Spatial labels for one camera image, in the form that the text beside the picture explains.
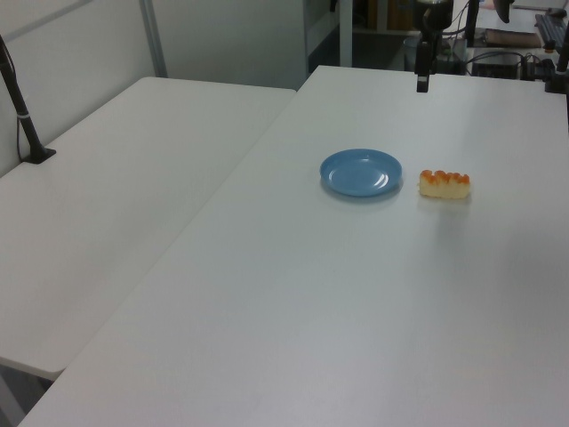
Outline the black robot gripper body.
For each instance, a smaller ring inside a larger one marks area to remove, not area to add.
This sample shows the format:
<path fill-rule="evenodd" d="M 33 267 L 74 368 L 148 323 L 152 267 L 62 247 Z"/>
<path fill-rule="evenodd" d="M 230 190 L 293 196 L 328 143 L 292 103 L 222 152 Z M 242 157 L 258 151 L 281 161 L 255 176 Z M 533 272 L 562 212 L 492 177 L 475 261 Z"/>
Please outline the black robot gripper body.
<path fill-rule="evenodd" d="M 413 0 L 413 27 L 421 40 L 432 42 L 452 24 L 452 0 Z"/>

